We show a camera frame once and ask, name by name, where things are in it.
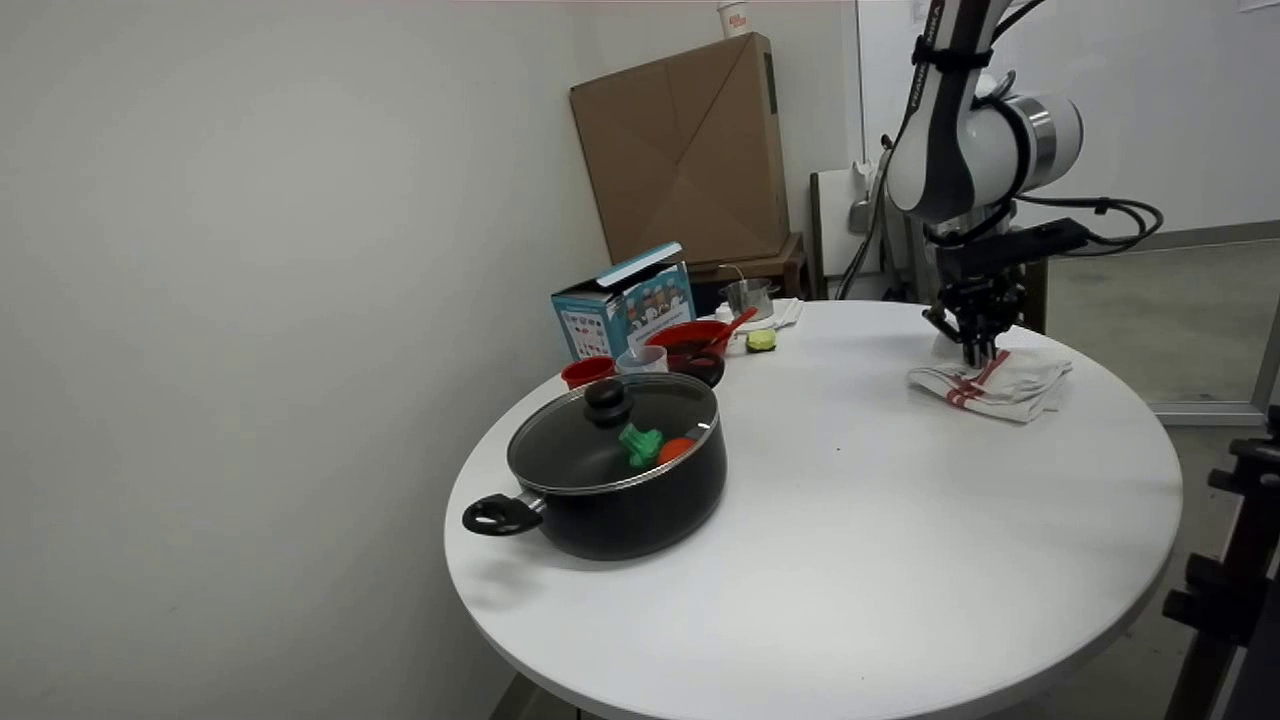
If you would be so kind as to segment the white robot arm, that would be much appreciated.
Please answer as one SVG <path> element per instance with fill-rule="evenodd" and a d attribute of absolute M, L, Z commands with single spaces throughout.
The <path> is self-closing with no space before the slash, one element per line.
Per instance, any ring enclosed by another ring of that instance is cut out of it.
<path fill-rule="evenodd" d="M 891 203 L 937 250 L 926 319 L 978 368 L 995 338 L 1024 314 L 1021 268 L 1087 240 L 1074 221 L 1011 229 L 1014 196 L 1059 181 L 1085 148 L 1070 100 L 1021 97 L 995 84 L 978 97 L 995 34 L 1011 0 L 926 0 L 912 50 L 912 92 L 887 159 Z"/>

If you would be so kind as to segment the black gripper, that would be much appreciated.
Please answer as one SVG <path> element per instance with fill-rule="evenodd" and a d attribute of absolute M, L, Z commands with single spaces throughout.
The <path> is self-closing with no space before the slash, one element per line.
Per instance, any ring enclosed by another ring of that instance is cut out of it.
<path fill-rule="evenodd" d="M 926 307 L 926 319 L 951 340 L 965 345 L 965 366 L 995 359 L 1000 333 L 1021 325 L 1024 290 L 1021 290 L 1021 254 L 1014 232 L 984 232 L 949 240 L 937 250 L 939 291 Z M 1053 259 L 1087 245 L 1087 229 L 1074 221 L 1037 226 L 1037 250 Z"/>

